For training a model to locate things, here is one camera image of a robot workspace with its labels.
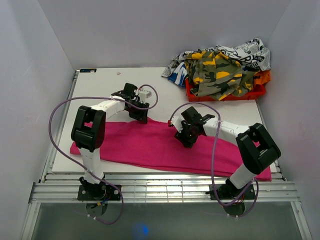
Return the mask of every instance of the cable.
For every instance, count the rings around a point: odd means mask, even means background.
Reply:
[[[155,97],[156,97],[155,103],[154,103],[152,106],[150,106],[150,107],[147,107],[147,108],[137,107],[137,106],[131,104],[130,102],[127,102],[127,101],[125,101],[125,100],[123,100],[123,99],[119,99],[119,98],[98,97],[98,96],[78,96],[78,97],[72,97],[72,98],[69,98],[69,99],[67,99],[67,100],[65,100],[65,101],[60,102],[60,103],[53,109],[53,111],[52,111],[52,113],[51,113],[51,115],[50,115],[50,118],[49,118],[49,123],[48,123],[49,138],[50,138],[50,141],[52,142],[52,145],[55,147],[55,149],[56,149],[59,153],[61,153],[63,156],[65,156],[67,159],[71,160],[71,161],[74,162],[75,164],[77,164],[77,165],[79,165],[80,167],[82,167],[85,171],[87,171],[87,172],[88,172],[92,177],[94,177],[95,179],[97,179],[97,180],[99,180],[100,182],[103,182],[103,183],[105,183],[105,184],[107,184],[107,185],[110,185],[110,186],[113,187],[114,189],[118,190],[118,192],[119,192],[119,194],[120,194],[120,197],[121,197],[121,210],[120,210],[120,213],[119,213],[119,215],[117,216],[117,218],[116,218],[115,220],[113,220],[113,221],[111,221],[111,222],[107,222],[107,221],[105,221],[105,220],[103,220],[103,219],[100,219],[99,217],[95,217],[95,216],[90,215],[90,217],[92,217],[93,219],[98,220],[98,221],[100,221],[100,222],[102,222],[102,223],[104,223],[104,224],[107,224],[107,225],[112,225],[112,224],[116,223],[116,222],[121,218],[121,216],[122,216],[122,214],[123,214],[123,211],[124,211],[124,197],[123,197],[123,195],[122,195],[121,190],[120,190],[116,185],[114,185],[114,184],[112,184],[112,183],[110,183],[110,182],[108,182],[108,181],[106,181],[106,180],[104,180],[104,179],[101,179],[101,178],[99,178],[98,176],[96,176],[94,173],[90,172],[85,165],[83,165],[82,163],[78,162],[78,161],[75,160],[74,158],[70,157],[69,155],[67,155],[64,151],[62,151],[62,150],[59,148],[59,146],[55,143],[55,140],[54,140],[54,138],[53,138],[53,134],[52,134],[52,120],[53,120],[54,115],[55,115],[56,111],[58,110],[58,108],[60,108],[62,105],[66,104],[66,103],[68,103],[68,102],[71,102],[71,101],[73,101],[73,100],[78,100],[78,99],[115,100],[115,101],[120,101],[120,102],[126,103],[126,104],[128,104],[129,106],[134,107],[135,109],[138,109],[138,110],[149,110],[149,109],[152,109],[152,108],[154,108],[154,107],[157,105],[157,103],[158,103],[158,93],[157,93],[157,91],[156,91],[156,89],[155,89],[154,87],[152,87],[152,86],[150,86],[150,85],[148,85],[148,84],[142,85],[140,88],[142,88],[143,86],[147,86],[147,87],[152,88],[152,90],[153,90],[154,93],[155,93]]]
[[[202,103],[202,102],[187,102],[187,103],[184,103],[182,104],[181,106],[179,106],[178,108],[176,108],[171,117],[170,117],[170,121],[172,120],[173,116],[175,115],[175,113],[182,107],[186,106],[186,105],[190,105],[190,104],[199,104],[199,105],[203,105],[203,106],[206,106],[208,107],[209,109],[211,109],[212,111],[214,111],[216,114],[217,114],[217,117],[218,117],[218,125],[217,125],[217,128],[216,128],[216,133],[215,133],[215,138],[214,138],[214,142],[213,142],[213,149],[212,149],[212,156],[211,156],[211,181],[212,181],[212,188],[213,188],[213,193],[214,193],[214,196],[217,200],[217,202],[223,206],[223,207],[228,207],[228,206],[231,206],[232,204],[234,204],[245,192],[246,190],[250,187],[250,185],[252,184],[252,180],[250,182],[248,182],[246,184],[246,186],[244,187],[244,189],[239,193],[238,196],[236,196],[236,198],[234,198],[231,202],[228,202],[228,203],[224,203],[220,200],[219,196],[218,196],[218,193],[217,193],[217,187],[216,187],[216,184],[215,184],[215,174],[214,174],[214,162],[215,162],[215,152],[216,152],[216,147],[217,147],[217,142],[218,142],[218,137],[219,137],[219,131],[220,131],[220,126],[221,126],[221,115],[220,113],[215,109],[213,108],[212,106],[208,105],[208,104],[205,104],[205,103]],[[245,215],[247,215],[252,209],[253,207],[255,206],[256,204],[256,201],[258,199],[258,194],[259,194],[259,186],[258,186],[258,181],[257,179],[254,179],[255,180],[255,183],[256,183],[256,195],[255,195],[255,198],[254,198],[254,201],[251,205],[251,207],[249,208],[248,211],[246,211],[245,213],[241,214],[241,215],[230,215],[232,217],[235,217],[235,218],[238,218],[238,217],[243,217]]]

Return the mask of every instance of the metal frame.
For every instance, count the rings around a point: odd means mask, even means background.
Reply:
[[[77,82],[79,70],[75,72],[68,98],[71,98]],[[258,110],[265,125],[258,101]],[[55,141],[59,143],[65,124],[69,103],[64,107]],[[31,192],[29,208],[21,239],[31,239],[35,228],[41,203],[79,203],[77,201],[80,174],[55,174],[52,172],[56,150],[52,146],[46,160],[45,168],[39,183],[35,183]],[[272,173],[272,182],[259,183],[258,202],[291,202],[292,210],[299,227],[302,239],[309,240],[311,234],[301,209],[300,197],[294,182],[286,181],[281,173],[278,161],[277,172]],[[207,203],[217,204],[205,194],[209,190],[211,177],[198,174],[153,173],[153,174],[109,174],[105,179],[113,184],[122,185],[125,203]],[[226,180],[215,177],[215,183]]]

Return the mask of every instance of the laundry pile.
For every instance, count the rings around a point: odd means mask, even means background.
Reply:
[[[189,81],[196,97],[211,96],[221,101],[230,94],[242,97],[256,85],[269,82],[270,69],[269,49],[260,38],[254,38],[237,47],[217,45],[185,51],[161,76],[181,87]]]

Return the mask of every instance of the blue striped cloth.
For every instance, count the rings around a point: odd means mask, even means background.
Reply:
[[[188,72],[187,72],[187,69],[186,69],[186,65],[185,65],[185,62],[181,62],[179,64],[179,66],[173,71],[173,73],[168,76],[168,79],[179,85],[180,87],[185,87],[185,81],[186,81],[186,78],[188,77]]]

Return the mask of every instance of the white table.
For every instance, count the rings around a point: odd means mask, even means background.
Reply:
[[[98,68],[96,72],[80,72],[73,91],[73,97],[91,96],[91,97],[109,97],[112,93],[122,90],[125,83],[131,83],[137,87],[143,84],[152,85],[159,94],[159,101],[154,109],[148,111],[148,116],[154,120],[167,122],[172,112],[181,104],[188,102],[186,90],[181,88],[167,79],[161,77],[164,67],[137,67],[137,68]],[[152,105],[155,102],[155,94],[148,98]],[[71,155],[70,146],[71,130],[81,105],[91,106],[102,102],[102,100],[81,99],[74,100],[70,103],[63,126],[59,147],[68,155],[72,156],[79,162],[82,162],[79,156]],[[207,102],[207,104],[216,108],[222,121],[227,121],[239,125],[252,125],[262,123],[256,101],[220,101]],[[205,106],[193,105],[196,110],[205,115],[214,114]],[[112,118],[110,122],[130,122],[131,118],[128,112],[123,111]],[[142,168],[127,164],[101,161],[102,169],[105,173],[163,173],[163,171]],[[66,173],[83,173],[84,170],[66,159],[59,152],[56,154],[53,162],[52,172],[57,174]],[[271,166],[271,172],[277,172],[274,164]]]

